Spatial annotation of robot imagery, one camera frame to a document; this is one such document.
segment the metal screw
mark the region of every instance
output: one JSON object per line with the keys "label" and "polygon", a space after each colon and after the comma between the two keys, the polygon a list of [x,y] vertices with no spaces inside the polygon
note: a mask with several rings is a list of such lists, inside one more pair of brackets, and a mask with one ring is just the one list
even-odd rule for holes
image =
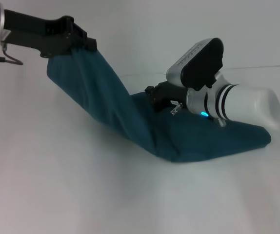
{"label": "metal screw", "polygon": [[222,128],[227,125],[226,121],[222,118],[218,118],[217,121],[218,121],[220,127],[222,127]]}
{"label": "metal screw", "polygon": [[179,103],[170,113],[174,116],[181,109],[182,109],[182,103]]}

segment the white surface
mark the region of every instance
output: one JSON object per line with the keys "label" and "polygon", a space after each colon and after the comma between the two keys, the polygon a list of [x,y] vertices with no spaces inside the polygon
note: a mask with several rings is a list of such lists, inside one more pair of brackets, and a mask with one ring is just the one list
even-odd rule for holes
{"label": "white surface", "polygon": [[[278,0],[4,6],[75,16],[131,93],[165,80],[187,48],[212,36],[225,43],[225,67],[280,64]],[[280,234],[280,136],[265,149],[171,164],[93,121],[46,77],[38,52],[9,52],[25,65],[0,65],[0,234]],[[280,96],[280,68],[223,73]]]}

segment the cable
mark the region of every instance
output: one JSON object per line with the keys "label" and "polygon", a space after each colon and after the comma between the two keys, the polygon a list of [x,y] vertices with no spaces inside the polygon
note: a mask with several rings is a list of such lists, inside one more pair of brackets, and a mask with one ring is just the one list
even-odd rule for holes
{"label": "cable", "polygon": [[7,63],[11,63],[11,64],[15,64],[15,65],[23,65],[23,63],[16,59],[16,58],[13,58],[11,57],[10,55],[7,54],[7,44],[2,44],[2,51],[3,51],[3,54],[8,58],[8,59],[11,59],[11,60],[6,60],[4,57],[0,57],[0,62],[7,62]]}
{"label": "cable", "polygon": [[21,62],[20,60],[14,58],[14,57],[11,57],[10,55],[7,54],[6,51],[7,51],[7,44],[4,43],[4,44],[2,44],[2,52],[8,59],[12,60],[12,61],[6,60],[5,62],[11,63],[11,64],[16,64],[16,65],[23,65],[23,62]]}

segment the black stripe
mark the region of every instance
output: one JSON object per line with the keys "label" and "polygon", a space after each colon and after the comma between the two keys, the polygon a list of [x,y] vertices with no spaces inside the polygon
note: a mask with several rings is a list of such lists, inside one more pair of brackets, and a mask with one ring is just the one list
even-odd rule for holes
{"label": "black stripe", "polygon": [[225,84],[218,92],[217,94],[217,97],[216,97],[216,103],[215,103],[215,109],[216,109],[216,112],[217,112],[217,115],[219,116],[219,118],[223,118],[219,112],[219,99],[220,99],[220,96],[222,94],[222,92],[224,91],[224,89],[229,86],[230,84]]}
{"label": "black stripe", "polygon": [[204,108],[206,113],[208,114],[208,117],[212,118],[212,116],[210,115],[209,111],[208,111],[208,93],[206,93],[205,98],[204,98]]}
{"label": "black stripe", "polygon": [[228,92],[229,92],[234,86],[237,86],[237,85],[238,85],[238,84],[234,84],[234,85],[230,86],[230,87],[226,90],[226,92],[224,92],[223,97],[222,97],[222,100],[221,100],[221,110],[222,110],[222,114],[223,114],[224,118],[227,119],[227,120],[230,120],[230,119],[229,119],[229,118],[227,117],[227,115],[226,115],[226,110],[224,109],[224,104],[225,104],[225,102],[226,102],[226,98],[227,98]]}

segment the green cloth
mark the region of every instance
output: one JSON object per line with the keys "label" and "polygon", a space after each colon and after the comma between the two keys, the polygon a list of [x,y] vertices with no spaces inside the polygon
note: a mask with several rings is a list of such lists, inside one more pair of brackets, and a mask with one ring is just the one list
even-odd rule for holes
{"label": "green cloth", "polygon": [[216,123],[188,111],[154,113],[145,93],[130,96],[99,52],[73,50],[49,59],[49,78],[96,120],[157,157],[193,162],[265,147],[271,137],[258,126]]}

